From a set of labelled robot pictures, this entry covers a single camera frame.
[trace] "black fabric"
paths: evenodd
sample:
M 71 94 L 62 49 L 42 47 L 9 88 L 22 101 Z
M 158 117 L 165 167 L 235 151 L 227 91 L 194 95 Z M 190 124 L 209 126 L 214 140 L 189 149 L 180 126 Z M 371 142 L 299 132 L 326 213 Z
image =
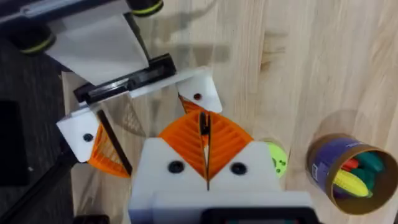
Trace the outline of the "black fabric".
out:
M 65 112 L 59 74 L 58 65 L 50 58 L 44 55 L 27 57 L 0 39 L 0 100 L 12 100 L 19 105 L 27 165 L 30 167 L 28 186 L 0 187 L 0 215 L 54 164 L 60 153 L 60 135 L 55 123 Z M 71 189 L 68 175 L 26 223 L 71 224 Z

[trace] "wood grain surface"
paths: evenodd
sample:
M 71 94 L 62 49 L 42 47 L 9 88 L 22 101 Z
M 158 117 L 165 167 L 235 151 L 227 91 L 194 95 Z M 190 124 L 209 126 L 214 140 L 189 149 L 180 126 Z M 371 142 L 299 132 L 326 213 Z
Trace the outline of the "wood grain surface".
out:
M 397 10 L 395 0 L 167 0 L 136 22 L 152 57 L 169 52 L 179 70 L 213 68 L 222 114 L 255 139 L 283 145 L 289 168 L 281 185 L 310 192 L 322 222 L 392 223 L 397 194 L 374 213 L 345 215 L 310 182 L 305 155 L 315 138 L 346 133 L 398 156 Z M 64 76 L 65 97 L 71 77 Z M 155 136 L 183 114 L 173 86 L 107 104 L 134 166 L 144 140 L 137 132 Z M 129 130 L 131 120 L 138 130 Z M 92 169 L 97 181 L 81 181 L 88 169 L 74 170 L 75 192 L 100 192 L 91 205 L 128 223 L 129 181 Z M 79 212 L 79 194 L 74 201 Z

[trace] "blue label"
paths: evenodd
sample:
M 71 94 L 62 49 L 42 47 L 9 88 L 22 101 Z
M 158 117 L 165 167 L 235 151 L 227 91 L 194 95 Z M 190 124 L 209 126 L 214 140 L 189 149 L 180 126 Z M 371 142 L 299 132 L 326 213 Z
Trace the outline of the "blue label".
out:
M 360 144 L 363 143 L 350 138 L 339 138 L 324 144 L 318 150 L 311 165 L 311 175 L 323 191 L 331 165 L 347 150 Z

